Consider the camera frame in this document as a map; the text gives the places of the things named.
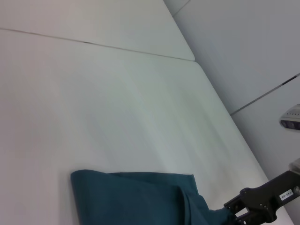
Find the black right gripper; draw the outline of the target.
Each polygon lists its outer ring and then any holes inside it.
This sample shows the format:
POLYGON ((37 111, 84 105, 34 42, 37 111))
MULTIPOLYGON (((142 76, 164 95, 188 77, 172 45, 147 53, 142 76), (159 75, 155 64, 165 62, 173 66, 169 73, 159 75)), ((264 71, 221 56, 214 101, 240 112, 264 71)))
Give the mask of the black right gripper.
POLYGON ((256 188, 245 188, 224 204, 233 215, 232 225, 272 223, 279 208, 296 199, 294 189, 300 186, 300 175, 287 171, 256 188), (243 209, 247 213, 236 216, 243 209))

